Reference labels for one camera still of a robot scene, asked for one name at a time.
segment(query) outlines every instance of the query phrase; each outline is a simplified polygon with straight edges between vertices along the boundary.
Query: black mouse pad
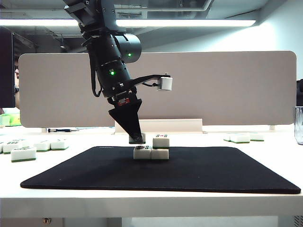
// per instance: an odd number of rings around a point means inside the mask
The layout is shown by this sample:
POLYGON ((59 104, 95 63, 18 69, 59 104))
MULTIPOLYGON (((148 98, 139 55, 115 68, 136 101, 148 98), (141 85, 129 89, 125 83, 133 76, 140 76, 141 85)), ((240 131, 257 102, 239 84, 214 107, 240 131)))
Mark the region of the black mouse pad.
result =
POLYGON ((236 148, 171 147, 169 160, 134 160, 133 147, 93 147, 21 183, 23 188, 299 194, 236 148))

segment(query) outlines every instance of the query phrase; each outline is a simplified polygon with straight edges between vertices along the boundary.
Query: ceiling light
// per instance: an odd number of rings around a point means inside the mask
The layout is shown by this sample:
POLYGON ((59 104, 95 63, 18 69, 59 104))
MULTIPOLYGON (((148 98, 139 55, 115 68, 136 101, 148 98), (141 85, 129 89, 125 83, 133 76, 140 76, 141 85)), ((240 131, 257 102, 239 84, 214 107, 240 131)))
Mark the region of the ceiling light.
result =
POLYGON ((0 19, 0 26, 78 26, 70 19, 0 19))
POLYGON ((121 27, 247 27, 255 20, 116 20, 121 27))
MULTIPOLYGON (((121 27, 247 27, 255 20, 116 20, 121 27)), ((0 26, 78 26, 72 19, 0 19, 0 26)))

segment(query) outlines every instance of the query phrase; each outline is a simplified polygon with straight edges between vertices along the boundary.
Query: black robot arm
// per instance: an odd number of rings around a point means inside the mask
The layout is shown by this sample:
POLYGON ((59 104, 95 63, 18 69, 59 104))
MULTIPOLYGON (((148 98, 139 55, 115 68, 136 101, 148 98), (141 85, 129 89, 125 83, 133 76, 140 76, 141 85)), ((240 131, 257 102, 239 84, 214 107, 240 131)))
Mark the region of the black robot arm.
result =
POLYGON ((109 114, 137 143, 142 143, 138 110, 142 103, 136 96, 136 85, 168 75, 151 75, 131 79, 126 63, 132 63, 141 55, 140 40, 116 25, 116 12, 111 0, 64 0, 65 11, 78 21, 85 42, 91 69, 93 94, 101 92, 114 105, 109 114), (96 77, 100 91, 96 92, 96 77))

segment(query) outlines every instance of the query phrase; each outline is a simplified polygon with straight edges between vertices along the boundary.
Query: pipe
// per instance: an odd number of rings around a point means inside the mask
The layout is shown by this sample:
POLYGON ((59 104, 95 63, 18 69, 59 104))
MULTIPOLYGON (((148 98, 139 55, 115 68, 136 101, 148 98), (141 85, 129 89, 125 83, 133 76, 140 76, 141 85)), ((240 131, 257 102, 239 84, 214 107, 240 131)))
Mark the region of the pipe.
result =
MULTIPOLYGON (((207 0, 201 8, 121 8, 116 7, 117 11, 128 12, 203 12, 206 11, 212 0, 207 0)), ((49 12, 49 11, 62 11, 64 9, 1 9, 0 12, 49 12)))

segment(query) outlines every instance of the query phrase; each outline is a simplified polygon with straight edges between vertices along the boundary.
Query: cable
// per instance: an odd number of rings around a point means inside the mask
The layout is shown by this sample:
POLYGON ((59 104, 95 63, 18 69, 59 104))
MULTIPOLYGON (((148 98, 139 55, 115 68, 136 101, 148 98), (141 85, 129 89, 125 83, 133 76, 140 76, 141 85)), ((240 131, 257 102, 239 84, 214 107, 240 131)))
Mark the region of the cable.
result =
POLYGON ((156 86, 158 86, 158 84, 156 84, 156 83, 153 83, 153 84, 142 83, 142 84, 145 85, 145 86, 148 86, 148 87, 156 87, 156 86))
POLYGON ((252 12, 255 12, 255 11, 258 11, 258 10, 260 10, 260 9, 254 9, 254 10, 251 10, 251 11, 248 11, 248 12, 245 12, 245 13, 239 13, 239 14, 236 14, 236 15, 233 15, 233 16, 230 16, 230 17, 225 17, 224 19, 228 19, 228 18, 232 18, 232 17, 236 17, 236 16, 252 13, 252 12))
POLYGON ((99 97, 102 91, 102 87, 100 84, 100 90, 98 94, 96 93, 96 64, 95 57, 93 54, 89 53, 89 63, 90 63, 90 79, 91 79, 91 89, 95 97, 99 97))

